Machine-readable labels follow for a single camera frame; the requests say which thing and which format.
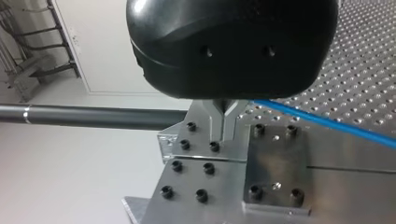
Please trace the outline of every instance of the gray floor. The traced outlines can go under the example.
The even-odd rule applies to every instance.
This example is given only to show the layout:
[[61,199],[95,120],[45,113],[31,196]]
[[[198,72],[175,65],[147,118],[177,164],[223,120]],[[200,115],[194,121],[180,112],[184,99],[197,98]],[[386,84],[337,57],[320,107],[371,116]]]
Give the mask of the gray floor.
[[[1,86],[0,100],[16,100]],[[187,109],[162,97],[90,96],[61,77],[42,105]],[[130,223],[123,196],[150,197],[163,170],[156,132],[0,123],[0,223]]]

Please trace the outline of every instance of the bolt hole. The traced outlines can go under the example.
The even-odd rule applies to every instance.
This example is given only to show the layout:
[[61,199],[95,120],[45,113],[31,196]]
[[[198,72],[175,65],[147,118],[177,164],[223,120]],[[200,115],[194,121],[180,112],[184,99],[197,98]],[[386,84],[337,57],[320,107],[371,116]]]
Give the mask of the bolt hole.
[[250,192],[257,193],[259,192],[260,188],[257,185],[250,187]]
[[298,198],[298,197],[303,196],[303,193],[302,193],[302,191],[301,191],[300,189],[293,189],[293,190],[291,191],[291,195],[292,195],[293,197]]
[[213,164],[212,164],[212,163],[209,163],[209,162],[208,162],[208,163],[205,163],[205,164],[204,164],[204,168],[205,168],[205,169],[213,168]]
[[181,165],[181,162],[180,161],[174,161],[174,162],[172,162],[172,165],[173,166],[179,166],[179,165]]
[[161,191],[162,191],[163,193],[169,193],[170,191],[172,191],[172,187],[170,187],[170,186],[165,186],[165,187],[163,187],[163,188],[161,189]]
[[206,195],[206,190],[204,190],[204,189],[198,189],[197,192],[196,192],[196,195],[197,195],[198,197],[203,197],[203,196]]
[[274,46],[265,46],[262,48],[262,56],[274,57],[275,55],[276,55],[276,51]]

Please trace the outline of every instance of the black rod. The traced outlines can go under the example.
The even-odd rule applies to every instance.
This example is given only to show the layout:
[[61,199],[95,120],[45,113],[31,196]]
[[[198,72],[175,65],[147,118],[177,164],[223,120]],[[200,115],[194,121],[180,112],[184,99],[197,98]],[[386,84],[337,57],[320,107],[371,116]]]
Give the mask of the black rod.
[[187,111],[54,105],[0,105],[0,122],[161,131]]

